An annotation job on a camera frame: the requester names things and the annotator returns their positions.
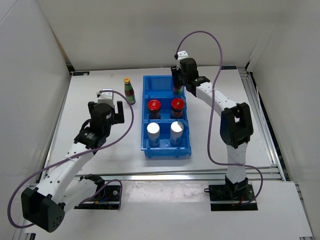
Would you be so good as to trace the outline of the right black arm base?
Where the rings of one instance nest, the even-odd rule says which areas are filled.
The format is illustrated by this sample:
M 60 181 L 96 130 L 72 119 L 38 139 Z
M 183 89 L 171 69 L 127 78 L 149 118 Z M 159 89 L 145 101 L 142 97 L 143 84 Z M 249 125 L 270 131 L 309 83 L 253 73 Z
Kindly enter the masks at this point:
M 251 201 L 255 196 L 251 184 L 234 196 L 230 195 L 224 184 L 209 185 L 203 191 L 209 194 L 210 210 L 212 212 L 258 210 L 257 202 L 255 200 Z

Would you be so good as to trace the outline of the silver-lid bead jar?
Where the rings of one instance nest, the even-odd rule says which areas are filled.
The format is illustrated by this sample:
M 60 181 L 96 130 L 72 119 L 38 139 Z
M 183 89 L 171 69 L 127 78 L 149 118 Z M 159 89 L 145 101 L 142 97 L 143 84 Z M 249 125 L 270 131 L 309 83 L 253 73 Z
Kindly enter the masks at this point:
M 156 122 L 147 125 L 148 143 L 151 147 L 160 145 L 160 126 Z
M 181 140 L 184 131 L 184 124 L 180 121 L 174 121 L 170 126 L 170 143 L 177 146 Z

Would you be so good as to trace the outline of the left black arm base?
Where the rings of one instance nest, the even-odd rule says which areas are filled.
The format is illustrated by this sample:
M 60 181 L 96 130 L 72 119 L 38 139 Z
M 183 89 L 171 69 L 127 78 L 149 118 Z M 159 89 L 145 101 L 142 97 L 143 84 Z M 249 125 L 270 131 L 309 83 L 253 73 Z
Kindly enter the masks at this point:
M 90 180 L 96 185 L 97 195 L 75 206 L 79 210 L 120 210 L 122 204 L 123 184 L 118 179 L 104 180 L 101 176 L 89 174 L 80 180 Z

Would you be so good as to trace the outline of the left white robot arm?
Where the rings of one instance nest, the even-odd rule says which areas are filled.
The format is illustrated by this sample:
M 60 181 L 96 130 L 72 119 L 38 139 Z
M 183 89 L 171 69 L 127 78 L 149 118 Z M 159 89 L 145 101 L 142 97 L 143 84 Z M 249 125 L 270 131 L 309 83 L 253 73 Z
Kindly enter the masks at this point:
M 35 188 L 27 187 L 21 193 L 23 217 L 48 233 L 54 232 L 66 213 L 84 200 L 100 200 L 105 194 L 105 181 L 94 174 L 81 177 L 70 187 L 82 167 L 106 143 L 111 127 L 123 124 L 122 101 L 114 107 L 106 102 L 89 102 L 90 119 L 86 120 L 75 137 L 70 150 L 53 171 Z

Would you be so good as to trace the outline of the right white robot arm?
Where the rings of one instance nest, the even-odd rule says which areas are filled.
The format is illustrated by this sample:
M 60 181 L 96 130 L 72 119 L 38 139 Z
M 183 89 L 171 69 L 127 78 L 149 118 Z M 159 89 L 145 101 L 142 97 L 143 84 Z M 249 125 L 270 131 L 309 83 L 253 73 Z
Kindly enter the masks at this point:
M 185 87 L 220 116 L 219 133 L 227 148 L 224 193 L 230 200 L 236 200 L 248 187 L 246 151 L 254 133 L 250 107 L 216 90 L 207 77 L 199 75 L 196 61 L 186 52 L 174 57 L 176 65 L 171 67 L 174 90 Z

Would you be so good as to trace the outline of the red-lid chili jar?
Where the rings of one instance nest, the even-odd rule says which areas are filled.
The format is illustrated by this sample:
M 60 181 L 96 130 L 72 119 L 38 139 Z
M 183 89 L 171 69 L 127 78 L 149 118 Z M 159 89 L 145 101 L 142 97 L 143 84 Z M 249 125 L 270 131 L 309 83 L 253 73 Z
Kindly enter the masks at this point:
M 161 102 L 157 99 L 151 99 L 147 103 L 149 112 L 149 119 L 160 119 L 161 118 Z
M 172 119 L 180 119 L 183 116 L 183 110 L 185 107 L 185 102 L 181 98 L 174 98 L 171 101 L 171 118 Z

